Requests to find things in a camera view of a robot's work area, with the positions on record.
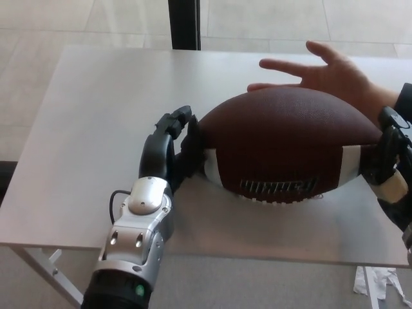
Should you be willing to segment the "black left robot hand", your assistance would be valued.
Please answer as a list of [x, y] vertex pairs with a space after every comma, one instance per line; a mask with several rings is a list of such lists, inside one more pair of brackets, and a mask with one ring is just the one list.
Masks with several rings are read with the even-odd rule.
[[139, 178], [165, 180], [174, 194], [205, 163], [204, 136], [190, 106], [164, 114], [144, 143]]

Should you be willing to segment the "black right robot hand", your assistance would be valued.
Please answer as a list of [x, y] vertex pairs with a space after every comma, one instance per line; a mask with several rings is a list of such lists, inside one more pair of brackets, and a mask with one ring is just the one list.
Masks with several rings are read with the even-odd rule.
[[411, 122], [384, 107], [379, 124], [382, 136], [362, 174], [385, 215], [404, 232], [411, 223]]

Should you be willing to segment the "person's bare hand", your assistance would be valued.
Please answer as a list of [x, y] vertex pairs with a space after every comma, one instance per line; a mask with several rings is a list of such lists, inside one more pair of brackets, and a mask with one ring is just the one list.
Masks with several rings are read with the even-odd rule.
[[312, 66], [277, 59], [261, 59], [259, 67], [301, 78], [297, 84], [253, 83], [247, 91], [291, 87], [322, 91], [359, 110], [377, 127], [383, 107], [395, 107], [399, 94], [372, 81], [347, 56], [323, 42], [306, 41], [306, 49], [325, 65]]

